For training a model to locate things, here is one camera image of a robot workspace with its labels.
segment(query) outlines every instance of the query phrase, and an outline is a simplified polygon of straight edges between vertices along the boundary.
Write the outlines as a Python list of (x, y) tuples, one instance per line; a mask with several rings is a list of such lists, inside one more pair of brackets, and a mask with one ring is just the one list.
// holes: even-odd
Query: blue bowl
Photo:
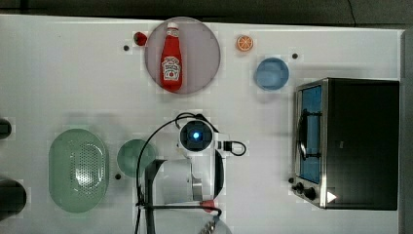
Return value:
[(263, 90), (274, 91), (285, 85), (288, 76), (288, 67), (283, 60), (267, 58), (258, 65), (255, 82)]

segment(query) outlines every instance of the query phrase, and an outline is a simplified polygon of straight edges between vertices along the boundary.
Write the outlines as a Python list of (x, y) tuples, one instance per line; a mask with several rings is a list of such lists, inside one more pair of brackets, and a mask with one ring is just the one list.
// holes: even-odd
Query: gray floor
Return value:
[(0, 13), (405, 28), (413, 0), (1, 0)]

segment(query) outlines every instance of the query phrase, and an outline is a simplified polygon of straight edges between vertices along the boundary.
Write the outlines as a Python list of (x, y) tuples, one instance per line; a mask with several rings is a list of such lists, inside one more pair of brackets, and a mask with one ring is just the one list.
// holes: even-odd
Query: ketchup label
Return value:
[(168, 28), (167, 35), (172, 36), (172, 37), (178, 37), (179, 31), (177, 29)]
[(179, 59), (175, 57), (165, 57), (162, 62), (162, 72), (164, 73), (165, 80), (178, 80), (180, 72)]

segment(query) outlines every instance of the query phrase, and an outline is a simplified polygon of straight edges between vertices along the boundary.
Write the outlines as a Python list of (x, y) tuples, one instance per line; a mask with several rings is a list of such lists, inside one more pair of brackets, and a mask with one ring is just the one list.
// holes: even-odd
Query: ketchup bottle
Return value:
[(161, 56), (161, 84), (165, 90), (174, 92), (182, 86), (182, 57), (179, 48), (178, 25), (168, 23), (167, 38)]

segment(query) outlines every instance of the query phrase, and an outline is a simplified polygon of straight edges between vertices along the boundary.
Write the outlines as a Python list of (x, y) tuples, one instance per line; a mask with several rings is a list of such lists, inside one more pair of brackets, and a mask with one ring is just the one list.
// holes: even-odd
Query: oven window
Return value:
[(307, 117), (307, 147), (306, 160), (300, 157), (300, 177), (319, 184), (320, 156), (320, 121), (321, 116), (321, 86), (302, 91), (301, 112), (306, 109)]

